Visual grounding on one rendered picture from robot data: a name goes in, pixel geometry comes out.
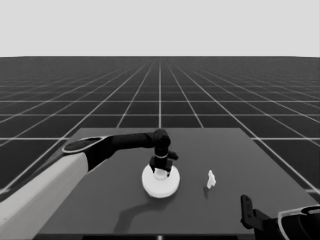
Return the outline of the large thick white disc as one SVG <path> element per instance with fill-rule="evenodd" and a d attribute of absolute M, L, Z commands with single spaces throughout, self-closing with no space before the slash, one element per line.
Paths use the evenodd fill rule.
<path fill-rule="evenodd" d="M 172 166 L 170 177 L 167 177 L 167 171 L 155 169 L 152 173 L 147 165 L 142 171 L 142 186 L 144 190 L 153 198 L 167 198 L 172 196 L 179 187 L 180 174 L 175 166 Z"/>

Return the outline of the small white T-shaped piece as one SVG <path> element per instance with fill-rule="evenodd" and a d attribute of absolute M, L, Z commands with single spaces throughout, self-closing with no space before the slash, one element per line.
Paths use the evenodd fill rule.
<path fill-rule="evenodd" d="M 216 185 L 216 178 L 212 171 L 208 172 L 207 188 L 211 189 Z"/>

